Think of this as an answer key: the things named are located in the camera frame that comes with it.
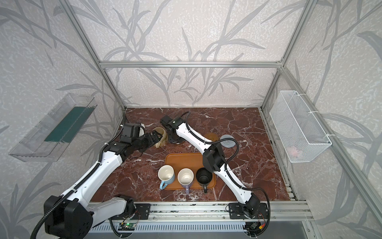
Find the beige glazed mug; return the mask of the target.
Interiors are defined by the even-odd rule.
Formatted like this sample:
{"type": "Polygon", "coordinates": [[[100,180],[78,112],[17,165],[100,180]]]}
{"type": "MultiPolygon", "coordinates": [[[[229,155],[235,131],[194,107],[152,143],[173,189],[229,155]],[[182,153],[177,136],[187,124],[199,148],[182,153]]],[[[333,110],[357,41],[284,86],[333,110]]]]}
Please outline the beige glazed mug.
{"type": "Polygon", "coordinates": [[[164,147],[168,143],[168,134],[166,130],[162,127],[154,128],[154,131],[157,132],[159,141],[155,144],[156,148],[164,147]]]}

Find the round wooden saucer coaster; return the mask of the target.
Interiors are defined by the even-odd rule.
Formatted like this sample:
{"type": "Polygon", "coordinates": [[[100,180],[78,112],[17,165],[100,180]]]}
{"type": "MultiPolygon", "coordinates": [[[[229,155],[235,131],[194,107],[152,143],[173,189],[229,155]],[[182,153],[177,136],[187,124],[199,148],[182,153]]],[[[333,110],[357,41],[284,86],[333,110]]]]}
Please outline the round wooden saucer coaster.
{"type": "Polygon", "coordinates": [[[217,134],[211,133],[211,132],[206,133],[205,134],[205,138],[207,138],[207,139],[209,139],[211,141],[218,141],[219,140],[219,136],[217,134]]]}

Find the light blue mug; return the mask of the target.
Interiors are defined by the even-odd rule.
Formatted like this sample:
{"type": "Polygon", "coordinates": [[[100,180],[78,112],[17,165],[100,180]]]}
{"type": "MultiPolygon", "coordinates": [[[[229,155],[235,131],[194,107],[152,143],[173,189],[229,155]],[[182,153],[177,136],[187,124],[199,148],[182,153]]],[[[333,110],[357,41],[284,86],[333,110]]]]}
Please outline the light blue mug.
{"type": "Polygon", "coordinates": [[[158,171],[158,178],[161,180],[160,190],[165,189],[175,181],[175,171],[171,165],[164,165],[158,171]]]}

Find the purple mug white inside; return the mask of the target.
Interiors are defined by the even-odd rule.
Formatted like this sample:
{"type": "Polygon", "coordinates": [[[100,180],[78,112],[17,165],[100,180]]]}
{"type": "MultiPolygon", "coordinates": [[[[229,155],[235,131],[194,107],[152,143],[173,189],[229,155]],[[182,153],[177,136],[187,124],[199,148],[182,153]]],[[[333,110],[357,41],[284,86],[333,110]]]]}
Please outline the purple mug white inside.
{"type": "Polygon", "coordinates": [[[178,173],[178,181],[181,184],[181,186],[186,189],[186,194],[189,195],[190,193],[190,187],[193,184],[194,180],[194,173],[189,168],[183,168],[178,173]]]}

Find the grey round felt coaster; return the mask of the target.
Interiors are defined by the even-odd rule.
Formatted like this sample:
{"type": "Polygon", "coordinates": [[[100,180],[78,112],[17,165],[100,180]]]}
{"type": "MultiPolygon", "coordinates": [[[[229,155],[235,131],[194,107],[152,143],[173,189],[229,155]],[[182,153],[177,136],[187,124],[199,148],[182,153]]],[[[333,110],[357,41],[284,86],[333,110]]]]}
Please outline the grey round felt coaster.
{"type": "Polygon", "coordinates": [[[226,148],[233,148],[236,143],[233,141],[234,137],[228,134],[224,134],[220,137],[221,145],[226,148]]]}

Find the black mug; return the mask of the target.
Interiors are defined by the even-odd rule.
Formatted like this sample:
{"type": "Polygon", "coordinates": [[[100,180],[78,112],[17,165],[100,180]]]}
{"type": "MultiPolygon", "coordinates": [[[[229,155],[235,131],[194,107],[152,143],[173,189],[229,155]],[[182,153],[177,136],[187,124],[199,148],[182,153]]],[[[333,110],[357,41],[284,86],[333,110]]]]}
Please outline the black mug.
{"type": "Polygon", "coordinates": [[[212,173],[204,167],[198,169],[196,173],[197,182],[203,188],[205,194],[208,192],[208,185],[211,183],[212,178],[212,173]]]}

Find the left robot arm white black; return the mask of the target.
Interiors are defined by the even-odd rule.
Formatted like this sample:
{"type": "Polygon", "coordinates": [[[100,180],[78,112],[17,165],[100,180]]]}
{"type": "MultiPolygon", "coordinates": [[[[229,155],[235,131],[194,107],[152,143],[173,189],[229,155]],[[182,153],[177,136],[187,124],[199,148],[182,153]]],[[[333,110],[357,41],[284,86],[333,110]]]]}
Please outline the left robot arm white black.
{"type": "Polygon", "coordinates": [[[143,153],[162,138],[157,131],[145,132],[139,123],[126,123],[112,140],[105,143],[96,163],[60,196],[49,197],[43,207],[44,215],[31,233],[37,237],[41,228],[61,239],[82,239],[91,228],[127,211],[128,196],[117,196],[90,206],[90,200],[107,178],[135,151],[143,153]]]}

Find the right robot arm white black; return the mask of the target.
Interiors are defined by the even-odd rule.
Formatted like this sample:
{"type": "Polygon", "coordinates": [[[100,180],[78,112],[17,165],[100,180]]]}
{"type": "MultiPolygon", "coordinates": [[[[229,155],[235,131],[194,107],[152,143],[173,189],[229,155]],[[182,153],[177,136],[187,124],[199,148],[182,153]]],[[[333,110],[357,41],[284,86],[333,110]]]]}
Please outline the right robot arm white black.
{"type": "Polygon", "coordinates": [[[237,178],[229,167],[229,162],[238,154],[240,145],[233,138],[225,138],[218,141],[211,141],[202,136],[188,124],[188,119],[183,119],[181,116],[171,118],[168,115],[160,119],[160,124],[169,134],[169,142],[187,141],[193,145],[203,156],[203,165],[211,173],[216,174],[232,191],[237,199],[238,204],[242,208],[243,214],[249,218],[254,218],[259,211],[260,199],[254,194],[254,191],[261,191],[266,197],[266,205],[268,213],[265,215],[270,217],[270,200],[262,188],[247,188],[237,178]],[[226,158],[222,149],[221,143],[224,141],[232,141],[236,145],[235,153],[226,158]]]}

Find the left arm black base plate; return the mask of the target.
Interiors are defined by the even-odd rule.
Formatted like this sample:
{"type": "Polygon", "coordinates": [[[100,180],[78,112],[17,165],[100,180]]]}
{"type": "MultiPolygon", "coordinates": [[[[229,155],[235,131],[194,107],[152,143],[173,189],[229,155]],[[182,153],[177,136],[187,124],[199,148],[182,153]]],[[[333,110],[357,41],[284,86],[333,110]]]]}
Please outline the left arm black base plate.
{"type": "Polygon", "coordinates": [[[126,205],[125,210],[119,215],[120,219],[126,220],[147,220],[150,213],[151,204],[132,203],[126,205]]]}

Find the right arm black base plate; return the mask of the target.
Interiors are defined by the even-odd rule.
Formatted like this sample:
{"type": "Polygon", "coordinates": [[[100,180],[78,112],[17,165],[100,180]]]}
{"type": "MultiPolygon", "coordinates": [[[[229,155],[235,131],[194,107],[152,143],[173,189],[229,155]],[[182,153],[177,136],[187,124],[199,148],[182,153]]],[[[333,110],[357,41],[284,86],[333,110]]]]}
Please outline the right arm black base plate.
{"type": "Polygon", "coordinates": [[[253,217],[247,217],[242,207],[239,203],[229,203],[226,211],[229,213],[230,219],[264,219],[266,220],[269,216],[269,208],[267,203],[260,203],[258,211],[254,214],[253,217]]]}

